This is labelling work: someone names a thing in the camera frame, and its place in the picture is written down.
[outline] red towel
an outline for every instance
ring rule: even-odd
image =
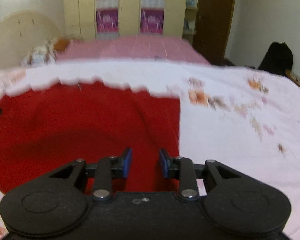
[[[178,155],[178,99],[106,87],[54,85],[0,101],[0,189],[7,192],[65,163],[133,149],[130,174],[115,190],[164,191],[159,148]]]

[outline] shelf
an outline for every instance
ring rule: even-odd
[[[194,7],[194,6],[186,6],[186,9],[187,10],[193,10],[193,11],[197,11],[198,10],[198,8]]]
[[[186,31],[186,30],[183,31],[183,35],[196,35],[196,34],[197,34],[196,31]]]

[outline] pink poster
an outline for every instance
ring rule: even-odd
[[[163,32],[164,10],[141,10],[141,33]]]
[[[118,32],[119,17],[118,10],[97,11],[97,32]]]

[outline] wooden door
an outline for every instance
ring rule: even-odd
[[[193,47],[214,65],[223,65],[234,1],[199,0]]]

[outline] black bag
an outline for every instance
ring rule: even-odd
[[[293,54],[287,44],[273,42],[258,70],[286,76],[286,70],[292,70]]]

